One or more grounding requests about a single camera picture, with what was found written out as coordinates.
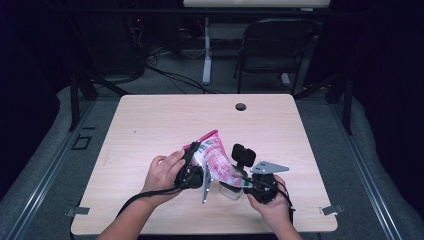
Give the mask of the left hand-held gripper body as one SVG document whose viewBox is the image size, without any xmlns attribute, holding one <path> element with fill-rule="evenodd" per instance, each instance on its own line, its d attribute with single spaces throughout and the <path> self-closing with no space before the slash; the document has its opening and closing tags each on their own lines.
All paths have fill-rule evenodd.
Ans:
<svg viewBox="0 0 424 240">
<path fill-rule="evenodd" d="M 212 183 L 211 172 L 207 163 L 202 166 L 186 164 L 177 174 L 174 184 L 180 189 L 202 189 L 202 203 L 207 202 L 207 196 Z"/>
</svg>

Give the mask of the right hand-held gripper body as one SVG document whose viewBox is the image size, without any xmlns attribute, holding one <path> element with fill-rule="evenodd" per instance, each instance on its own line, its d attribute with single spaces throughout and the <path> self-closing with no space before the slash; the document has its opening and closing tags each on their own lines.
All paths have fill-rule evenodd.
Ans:
<svg viewBox="0 0 424 240">
<path fill-rule="evenodd" d="M 260 161 L 250 170 L 251 177 L 247 179 L 249 182 L 247 193 L 261 204 L 271 202 L 280 193 L 279 182 L 275 179 L 274 174 L 288 170 L 289 168 L 286 166 Z"/>
</svg>

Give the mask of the red and white seasoning bag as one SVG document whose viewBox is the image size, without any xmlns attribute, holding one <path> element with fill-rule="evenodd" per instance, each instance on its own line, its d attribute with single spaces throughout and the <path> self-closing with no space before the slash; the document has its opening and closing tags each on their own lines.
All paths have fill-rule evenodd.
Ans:
<svg viewBox="0 0 424 240">
<path fill-rule="evenodd" d="M 200 146 L 189 158 L 193 166 L 208 166 L 211 178 L 240 188 L 244 184 L 242 175 L 230 163 L 217 130 L 212 130 L 198 139 Z"/>
</svg>

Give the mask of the glass jar with black lid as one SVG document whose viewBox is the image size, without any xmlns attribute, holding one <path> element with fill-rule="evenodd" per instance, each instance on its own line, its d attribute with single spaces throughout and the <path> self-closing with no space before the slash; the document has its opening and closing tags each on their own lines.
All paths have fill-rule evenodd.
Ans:
<svg viewBox="0 0 424 240">
<path fill-rule="evenodd" d="M 253 166 L 256 159 L 256 153 L 251 149 L 245 148 L 241 144 L 235 144 L 232 149 L 231 157 L 236 162 L 236 165 L 234 165 L 235 170 L 243 177 L 247 177 L 247 172 L 244 168 Z M 220 183 L 219 191 L 222 195 L 234 201 L 238 200 L 243 194 L 241 188 L 228 185 L 224 182 Z"/>
</svg>

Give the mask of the person's right hand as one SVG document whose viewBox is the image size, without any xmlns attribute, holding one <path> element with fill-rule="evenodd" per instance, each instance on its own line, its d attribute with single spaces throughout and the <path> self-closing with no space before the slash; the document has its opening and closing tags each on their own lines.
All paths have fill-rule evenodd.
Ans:
<svg viewBox="0 0 424 240">
<path fill-rule="evenodd" d="M 279 225 L 293 225 L 290 220 L 290 207 L 286 198 L 287 190 L 285 188 L 285 181 L 278 175 L 275 175 L 275 179 L 279 182 L 278 188 L 280 193 L 278 193 L 275 199 L 271 202 L 261 204 L 256 201 L 251 194 L 247 195 L 250 205 L 259 212 L 263 221 L 273 230 L 273 232 Z"/>
</svg>

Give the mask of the person's left hand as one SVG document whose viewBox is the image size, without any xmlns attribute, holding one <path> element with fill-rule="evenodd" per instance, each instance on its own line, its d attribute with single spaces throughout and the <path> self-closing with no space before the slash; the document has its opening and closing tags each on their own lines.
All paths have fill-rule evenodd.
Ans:
<svg viewBox="0 0 424 240">
<path fill-rule="evenodd" d="M 184 150 L 176 151 L 169 156 L 155 157 L 145 178 L 144 192 L 167 190 L 174 187 L 175 178 L 185 164 Z"/>
</svg>

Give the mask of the white desk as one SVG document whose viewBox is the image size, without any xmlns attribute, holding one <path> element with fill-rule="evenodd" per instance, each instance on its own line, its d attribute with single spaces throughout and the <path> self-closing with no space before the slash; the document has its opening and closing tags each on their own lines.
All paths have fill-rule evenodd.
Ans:
<svg viewBox="0 0 424 240">
<path fill-rule="evenodd" d="M 331 0 L 183 0 L 183 6 L 195 9 L 213 9 L 213 8 L 265 8 L 265 9 L 276 9 L 276 8 L 300 8 L 300 9 L 325 9 L 330 5 Z M 203 84 L 211 83 L 211 44 L 210 44 L 210 19 L 209 17 L 203 17 L 205 23 L 205 62 L 203 70 Z"/>
</svg>

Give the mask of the black folding chair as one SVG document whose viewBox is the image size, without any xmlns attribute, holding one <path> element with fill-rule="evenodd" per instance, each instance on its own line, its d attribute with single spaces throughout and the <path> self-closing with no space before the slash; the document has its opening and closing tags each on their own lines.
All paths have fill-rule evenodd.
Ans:
<svg viewBox="0 0 424 240">
<path fill-rule="evenodd" d="M 241 92 L 244 73 L 293 73 L 294 94 L 307 45 L 320 24 L 301 18 L 266 18 L 249 25 L 242 37 L 233 77 Z"/>
</svg>

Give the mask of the black metal stand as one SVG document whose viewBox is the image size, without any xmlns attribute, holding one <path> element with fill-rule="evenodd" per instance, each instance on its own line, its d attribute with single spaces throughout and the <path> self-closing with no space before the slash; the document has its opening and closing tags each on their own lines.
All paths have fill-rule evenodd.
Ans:
<svg viewBox="0 0 424 240">
<path fill-rule="evenodd" d="M 70 79 L 71 97 L 71 125 L 69 131 L 72 132 L 80 122 L 79 94 L 86 100 L 94 101 L 98 98 L 98 92 L 94 84 L 100 84 L 119 96 L 128 95 L 129 92 L 121 89 L 115 84 L 107 81 L 103 77 L 89 71 L 77 71 Z"/>
<path fill-rule="evenodd" d="M 328 104 L 336 104 L 340 98 L 343 98 L 342 108 L 342 126 L 348 135 L 352 134 L 351 130 L 351 112 L 353 99 L 353 80 L 347 73 L 337 73 L 328 79 L 312 85 L 311 87 L 302 90 L 294 95 L 295 99 L 302 99 L 324 86 L 330 86 L 330 89 L 325 96 L 325 101 Z"/>
</svg>

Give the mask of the dark equipment with red light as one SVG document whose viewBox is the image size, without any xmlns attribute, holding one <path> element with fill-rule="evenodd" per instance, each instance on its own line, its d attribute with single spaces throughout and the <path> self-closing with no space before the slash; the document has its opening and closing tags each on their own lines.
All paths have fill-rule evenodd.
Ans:
<svg viewBox="0 0 424 240">
<path fill-rule="evenodd" d="M 128 28 L 130 42 L 133 45 L 133 50 L 135 51 L 135 58 L 137 62 L 133 76 L 135 78 L 139 78 L 144 75 L 147 65 L 146 52 L 143 43 L 144 28 L 142 20 L 139 17 L 126 17 L 125 22 Z"/>
</svg>

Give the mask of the grey metal table bracket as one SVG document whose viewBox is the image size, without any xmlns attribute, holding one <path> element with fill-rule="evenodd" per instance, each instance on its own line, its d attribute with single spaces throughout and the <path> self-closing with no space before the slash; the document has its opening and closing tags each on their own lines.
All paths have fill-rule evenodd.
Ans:
<svg viewBox="0 0 424 240">
<path fill-rule="evenodd" d="M 341 204 L 338 205 L 331 205 L 328 207 L 323 207 L 320 209 L 320 212 L 327 216 L 327 215 L 338 215 L 339 213 L 343 212 L 344 208 Z"/>
<path fill-rule="evenodd" d="M 66 216 L 75 217 L 76 215 L 87 215 L 89 213 L 89 208 L 87 207 L 75 207 L 70 208 L 66 212 Z"/>
</svg>

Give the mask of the aluminium floor rail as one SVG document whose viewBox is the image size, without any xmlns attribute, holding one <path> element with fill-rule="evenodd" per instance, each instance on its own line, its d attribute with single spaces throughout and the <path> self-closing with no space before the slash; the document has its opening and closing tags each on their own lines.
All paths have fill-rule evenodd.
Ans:
<svg viewBox="0 0 424 240">
<path fill-rule="evenodd" d="M 373 211 L 381 225 L 381 228 L 387 240 L 403 240 L 399 229 L 397 228 L 391 213 L 383 199 L 377 185 L 372 177 L 368 166 L 365 162 L 363 154 L 360 151 L 359 145 L 354 135 L 349 135 L 341 120 L 341 110 L 335 105 L 329 105 L 329 109 L 333 118 L 336 121 L 337 127 L 347 143 L 351 154 L 353 155 L 353 164 L 359 176 L 361 184 L 370 201 Z"/>
<path fill-rule="evenodd" d="M 0 203 L 0 240 L 20 240 L 38 212 L 58 176 L 71 145 L 77 139 L 81 124 L 89 116 L 96 102 L 84 102 L 80 120 L 72 131 L 66 117 L 71 107 L 62 104 L 59 113 L 41 144 L 24 167 L 18 179 Z"/>
</svg>

